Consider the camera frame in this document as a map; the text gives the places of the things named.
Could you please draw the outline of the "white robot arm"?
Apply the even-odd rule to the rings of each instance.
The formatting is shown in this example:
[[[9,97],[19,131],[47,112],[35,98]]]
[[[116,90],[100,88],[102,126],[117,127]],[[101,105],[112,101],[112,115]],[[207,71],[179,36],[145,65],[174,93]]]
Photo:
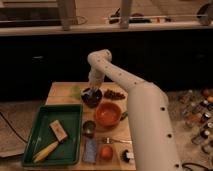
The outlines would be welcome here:
[[[128,94],[127,112],[136,171],[183,171],[168,112],[168,97],[148,82],[111,63],[109,50],[92,52],[89,83],[99,88],[107,76]]]

